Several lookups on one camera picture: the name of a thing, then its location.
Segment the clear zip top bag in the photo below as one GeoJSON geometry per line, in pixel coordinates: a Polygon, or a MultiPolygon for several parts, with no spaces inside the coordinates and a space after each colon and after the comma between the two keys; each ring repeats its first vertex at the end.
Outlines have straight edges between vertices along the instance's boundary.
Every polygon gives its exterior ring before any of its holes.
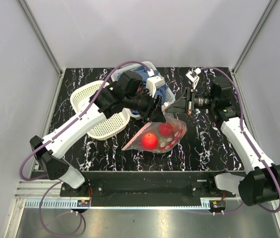
{"type": "MultiPolygon", "coordinates": [[[[165,109],[169,105],[169,103],[164,103],[162,106],[162,111],[165,116],[166,122],[172,124],[173,133],[169,137],[177,138],[178,143],[184,137],[187,132],[187,125],[184,121],[174,118],[174,116],[170,113],[166,113],[165,109]]],[[[158,127],[161,122],[148,122],[146,123],[135,135],[134,137],[122,148],[123,151],[127,150],[138,150],[138,151],[147,151],[152,153],[157,153],[153,150],[145,150],[141,145],[141,137],[147,132],[153,132],[157,135],[157,137],[162,137],[158,132],[158,127]]]]}

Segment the red fake apple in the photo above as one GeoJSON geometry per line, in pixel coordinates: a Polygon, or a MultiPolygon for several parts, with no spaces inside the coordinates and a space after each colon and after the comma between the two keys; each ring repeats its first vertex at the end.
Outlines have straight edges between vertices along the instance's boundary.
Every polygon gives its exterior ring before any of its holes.
{"type": "Polygon", "coordinates": [[[153,150],[158,146],[158,137],[153,132],[147,132],[141,137],[140,142],[145,150],[153,150]]]}

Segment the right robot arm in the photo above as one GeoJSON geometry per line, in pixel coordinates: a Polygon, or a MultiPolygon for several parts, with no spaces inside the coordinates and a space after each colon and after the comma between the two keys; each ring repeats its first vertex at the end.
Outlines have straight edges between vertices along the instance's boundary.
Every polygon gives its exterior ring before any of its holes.
{"type": "Polygon", "coordinates": [[[212,122],[232,144],[242,160],[244,177],[224,172],[207,183],[207,192],[219,196],[223,191],[239,195],[247,206],[263,206],[265,202],[278,200],[280,211],[280,165],[275,164],[260,148],[250,134],[242,108],[231,103],[233,81],[228,77],[216,77],[211,83],[210,93],[196,93],[187,88],[173,104],[165,105],[167,113],[190,115],[193,110],[207,109],[212,122]]]}

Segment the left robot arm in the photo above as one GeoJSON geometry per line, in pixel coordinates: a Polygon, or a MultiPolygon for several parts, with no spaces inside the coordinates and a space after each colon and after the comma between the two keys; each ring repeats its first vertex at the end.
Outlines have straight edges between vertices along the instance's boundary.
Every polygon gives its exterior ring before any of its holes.
{"type": "Polygon", "coordinates": [[[87,132],[109,119],[122,109],[138,111],[147,121],[164,122],[161,97],[155,92],[165,84],[164,78],[150,70],[145,88],[139,89],[142,77],[132,71],[122,73],[111,84],[103,81],[100,88],[87,100],[86,108],[78,111],[54,132],[30,140],[32,156],[38,161],[50,180],[68,184],[77,196],[88,192],[88,184],[82,173],[63,160],[65,153],[87,132]]]}

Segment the red fake pomegranate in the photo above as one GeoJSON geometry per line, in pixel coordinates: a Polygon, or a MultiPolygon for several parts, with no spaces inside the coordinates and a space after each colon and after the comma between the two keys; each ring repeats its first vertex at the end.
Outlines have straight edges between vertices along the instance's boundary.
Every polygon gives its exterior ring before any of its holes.
{"type": "Polygon", "coordinates": [[[166,123],[161,123],[158,127],[158,132],[161,136],[170,136],[173,133],[173,127],[172,124],[166,122],[166,123]]]}

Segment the green fake melon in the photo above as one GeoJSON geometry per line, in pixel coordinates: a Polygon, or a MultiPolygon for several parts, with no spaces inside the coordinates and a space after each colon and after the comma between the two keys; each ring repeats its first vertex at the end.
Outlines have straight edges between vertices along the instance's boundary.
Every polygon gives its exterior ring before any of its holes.
{"type": "Polygon", "coordinates": [[[158,138],[158,145],[155,148],[155,152],[157,153],[164,153],[170,151],[176,144],[178,143],[177,138],[173,137],[159,137],[158,138]]]}

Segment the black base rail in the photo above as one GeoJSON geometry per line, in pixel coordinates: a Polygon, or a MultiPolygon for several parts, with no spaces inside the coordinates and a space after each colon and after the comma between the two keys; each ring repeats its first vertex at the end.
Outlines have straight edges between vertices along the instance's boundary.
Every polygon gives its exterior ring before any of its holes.
{"type": "Polygon", "coordinates": [[[215,187],[219,172],[84,172],[78,189],[64,183],[60,196],[91,195],[93,208],[208,208],[207,200],[236,198],[215,187]]]}

